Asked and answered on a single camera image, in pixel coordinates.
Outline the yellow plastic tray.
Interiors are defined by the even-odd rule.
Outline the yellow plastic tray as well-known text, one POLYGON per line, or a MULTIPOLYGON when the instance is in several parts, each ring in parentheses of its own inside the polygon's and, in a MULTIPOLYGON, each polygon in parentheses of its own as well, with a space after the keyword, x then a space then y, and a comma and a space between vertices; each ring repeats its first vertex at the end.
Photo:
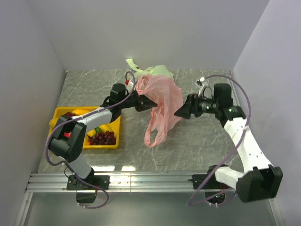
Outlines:
MULTIPOLYGON (((76 106, 58 107, 54 112, 53 119, 49 122, 49 133, 53 130, 57 120, 62 115, 78 117, 82 114, 94 111, 98 106, 76 106)), ((99 125, 94 130, 89 131, 84 138, 83 149, 116 149, 119 145, 121 115, 113 122, 99 125), (95 141, 92 139, 99 135, 109 135, 109 142, 95 141)))

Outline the red apple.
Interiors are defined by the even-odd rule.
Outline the red apple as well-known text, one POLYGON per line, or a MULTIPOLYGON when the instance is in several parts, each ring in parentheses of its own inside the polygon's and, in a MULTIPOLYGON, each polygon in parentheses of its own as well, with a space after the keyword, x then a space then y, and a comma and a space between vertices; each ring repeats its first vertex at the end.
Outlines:
POLYGON ((68 116, 68 117, 73 117, 73 116, 75 116, 76 114, 73 113, 73 112, 66 112, 64 115, 65 115, 65 116, 68 116))

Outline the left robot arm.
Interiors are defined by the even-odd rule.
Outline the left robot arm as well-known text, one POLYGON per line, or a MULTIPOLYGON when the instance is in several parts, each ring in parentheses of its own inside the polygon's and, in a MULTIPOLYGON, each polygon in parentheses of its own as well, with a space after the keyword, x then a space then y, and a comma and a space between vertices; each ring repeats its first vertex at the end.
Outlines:
POLYGON ((81 154, 85 135, 97 126, 114 122, 123 109, 132 107, 141 112, 157 107, 157 104, 145 95, 139 95, 135 90, 128 92, 125 85, 117 83, 112 86, 110 95, 103 104, 95 110, 80 116, 59 117, 45 144, 45 157, 48 163, 57 165, 50 161, 48 151, 51 151, 62 158, 60 163, 65 163, 74 173, 83 189, 96 188, 98 183, 95 172, 81 154))

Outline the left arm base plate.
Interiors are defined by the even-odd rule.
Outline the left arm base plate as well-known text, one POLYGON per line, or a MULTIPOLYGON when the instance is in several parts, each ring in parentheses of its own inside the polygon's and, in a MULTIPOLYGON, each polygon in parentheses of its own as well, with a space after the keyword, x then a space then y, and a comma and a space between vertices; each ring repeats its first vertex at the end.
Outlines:
MULTIPOLYGON (((108 190, 110 177, 108 175, 93 175, 88 176, 86 179, 82 179, 86 183, 92 184, 93 186, 97 186, 103 190, 108 190)), ((75 175, 70 175, 67 182, 67 190, 72 191, 81 191, 81 190, 95 190, 94 187, 88 186, 87 184, 79 181, 79 179, 75 175)))

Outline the yellow lemon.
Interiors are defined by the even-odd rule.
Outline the yellow lemon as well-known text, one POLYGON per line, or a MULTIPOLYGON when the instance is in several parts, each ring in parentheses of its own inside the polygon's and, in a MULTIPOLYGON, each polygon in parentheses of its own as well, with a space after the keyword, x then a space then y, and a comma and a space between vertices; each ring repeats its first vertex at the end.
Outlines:
POLYGON ((56 125, 56 123, 57 123, 57 121, 58 121, 58 118, 53 118, 53 119, 49 122, 49 126, 50 126, 51 128, 54 128, 55 125, 56 125))

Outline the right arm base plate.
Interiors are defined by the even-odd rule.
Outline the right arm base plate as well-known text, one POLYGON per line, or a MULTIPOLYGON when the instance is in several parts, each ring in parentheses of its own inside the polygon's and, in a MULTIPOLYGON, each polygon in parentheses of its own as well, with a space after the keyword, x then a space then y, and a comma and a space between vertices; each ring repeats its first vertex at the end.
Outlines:
MULTIPOLYGON (((202 174, 193 174, 190 179, 188 179, 189 182, 192 183, 193 189, 196 190, 207 178, 208 174, 202 173, 202 174)), ((209 180, 205 183, 205 185, 202 187, 202 189, 205 190, 226 190, 230 187, 226 184, 223 184, 221 182, 218 182, 215 178, 215 175, 211 176, 209 180)))

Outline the right side aluminium rail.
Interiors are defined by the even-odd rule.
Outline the right side aluminium rail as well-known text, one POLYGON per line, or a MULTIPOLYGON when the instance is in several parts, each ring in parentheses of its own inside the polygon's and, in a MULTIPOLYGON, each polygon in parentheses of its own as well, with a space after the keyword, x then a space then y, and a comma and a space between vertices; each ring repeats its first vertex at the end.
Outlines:
POLYGON ((232 76, 232 70, 228 70, 228 71, 225 71, 225 76, 227 79, 230 80, 230 85, 232 87, 232 93, 233 93, 233 96, 234 96, 234 99, 235 99, 235 103, 238 105, 238 106, 241 106, 240 104, 240 101, 239 101, 239 98, 238 98, 238 93, 237 93, 237 89, 236 87, 238 87, 241 92, 243 93, 243 95, 245 96, 245 99, 246 99, 246 103, 247 103, 247 108, 248 108, 248 113, 246 115, 246 123, 244 125, 244 127, 242 128, 243 132, 241 134, 241 138, 239 139, 238 143, 235 145, 235 151, 238 153, 238 148, 240 147, 240 145, 242 144, 244 138, 245 138, 245 135, 246 135, 246 130, 249 128, 249 123, 250 123, 250 120, 251 120, 251 115, 252 115, 252 107, 251 107, 251 102, 249 100, 249 97, 246 93, 246 91, 244 90, 244 88, 233 78, 232 76))

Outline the green plastic bag with fruits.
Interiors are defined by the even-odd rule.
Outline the green plastic bag with fruits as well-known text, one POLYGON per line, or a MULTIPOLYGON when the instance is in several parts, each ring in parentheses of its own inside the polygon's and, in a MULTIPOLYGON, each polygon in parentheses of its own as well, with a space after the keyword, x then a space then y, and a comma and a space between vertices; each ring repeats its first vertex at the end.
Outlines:
POLYGON ((126 63, 132 69, 135 78, 140 78, 144 75, 152 75, 152 76, 166 76, 168 78, 173 79, 174 74, 171 73, 165 65, 157 65, 154 67, 148 67, 146 69, 140 68, 138 65, 134 63, 133 59, 126 59, 126 63))

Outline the aluminium mounting rail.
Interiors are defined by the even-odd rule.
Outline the aluminium mounting rail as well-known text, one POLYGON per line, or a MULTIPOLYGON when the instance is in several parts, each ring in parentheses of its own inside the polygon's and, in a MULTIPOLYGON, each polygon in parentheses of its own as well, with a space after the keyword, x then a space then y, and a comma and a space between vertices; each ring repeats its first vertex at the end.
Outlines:
MULTIPOLYGON (((155 172, 97 172, 97 176, 109 176, 109 193, 156 193, 193 192, 193 175, 206 177, 205 171, 155 171, 155 172)), ((92 193, 94 190, 69 188, 68 178, 63 173, 31 174, 27 193, 92 193)))

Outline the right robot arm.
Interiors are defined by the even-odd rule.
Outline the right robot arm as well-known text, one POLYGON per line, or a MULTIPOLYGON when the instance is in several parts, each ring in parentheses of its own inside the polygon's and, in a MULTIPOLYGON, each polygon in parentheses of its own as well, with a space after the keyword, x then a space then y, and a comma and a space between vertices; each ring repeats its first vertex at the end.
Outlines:
POLYGON ((208 182, 212 188, 225 185, 235 189, 244 203, 275 198, 283 172, 280 167, 274 167, 260 149, 241 107, 233 105, 231 86, 227 83, 215 84, 212 98, 204 96, 205 89, 203 85, 198 94, 189 94, 175 116, 190 119, 191 115, 214 114, 233 141, 244 171, 238 172, 223 163, 214 165, 209 168, 207 178, 201 185, 208 182))

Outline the yellow mango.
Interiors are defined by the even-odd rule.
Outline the yellow mango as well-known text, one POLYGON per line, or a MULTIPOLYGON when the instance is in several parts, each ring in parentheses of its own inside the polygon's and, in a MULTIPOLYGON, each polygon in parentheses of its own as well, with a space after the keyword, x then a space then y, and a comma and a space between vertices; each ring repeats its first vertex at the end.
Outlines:
POLYGON ((89 111, 86 110, 86 109, 75 109, 75 110, 73 110, 71 113, 72 113, 74 116, 80 116, 80 115, 89 113, 89 111))

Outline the purple grape bunch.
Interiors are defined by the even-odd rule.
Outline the purple grape bunch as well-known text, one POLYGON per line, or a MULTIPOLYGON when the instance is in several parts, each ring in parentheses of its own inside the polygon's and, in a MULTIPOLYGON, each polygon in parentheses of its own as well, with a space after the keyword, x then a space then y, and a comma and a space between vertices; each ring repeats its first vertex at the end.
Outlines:
POLYGON ((116 137, 113 131, 99 132, 95 136, 90 137, 89 145, 115 145, 116 137))

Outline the pink plastic bag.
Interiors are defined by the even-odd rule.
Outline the pink plastic bag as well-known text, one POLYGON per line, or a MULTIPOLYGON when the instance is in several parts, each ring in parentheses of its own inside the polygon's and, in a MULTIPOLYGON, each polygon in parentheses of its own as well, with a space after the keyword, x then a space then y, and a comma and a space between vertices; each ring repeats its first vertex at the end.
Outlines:
POLYGON ((147 74, 138 79, 136 91, 157 104, 151 110, 151 119, 144 136, 144 144, 155 147, 165 142, 168 131, 181 120, 174 113, 183 104, 182 89, 172 78, 147 74))

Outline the yellow banana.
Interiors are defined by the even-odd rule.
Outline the yellow banana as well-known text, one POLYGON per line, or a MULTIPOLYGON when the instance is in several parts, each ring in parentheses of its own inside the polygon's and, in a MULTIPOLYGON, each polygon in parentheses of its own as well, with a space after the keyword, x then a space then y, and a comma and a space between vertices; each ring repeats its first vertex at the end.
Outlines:
POLYGON ((97 128, 94 128, 93 130, 87 132, 86 135, 88 137, 93 137, 93 136, 95 136, 99 132, 103 132, 104 133, 106 131, 111 131, 110 127, 108 125, 101 125, 101 126, 99 126, 97 128))

